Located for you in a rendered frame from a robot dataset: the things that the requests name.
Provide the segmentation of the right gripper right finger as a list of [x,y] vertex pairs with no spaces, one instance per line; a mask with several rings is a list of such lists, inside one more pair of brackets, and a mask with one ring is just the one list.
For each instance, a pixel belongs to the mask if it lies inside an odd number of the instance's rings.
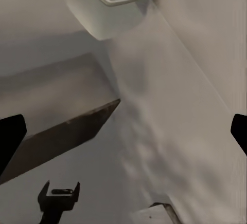
[[235,114],[231,125],[231,133],[247,155],[247,116]]

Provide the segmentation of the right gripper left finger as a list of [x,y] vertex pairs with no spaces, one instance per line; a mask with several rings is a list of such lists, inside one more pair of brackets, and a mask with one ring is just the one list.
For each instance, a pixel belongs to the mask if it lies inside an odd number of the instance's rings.
[[0,120],[0,175],[27,133],[22,114]]

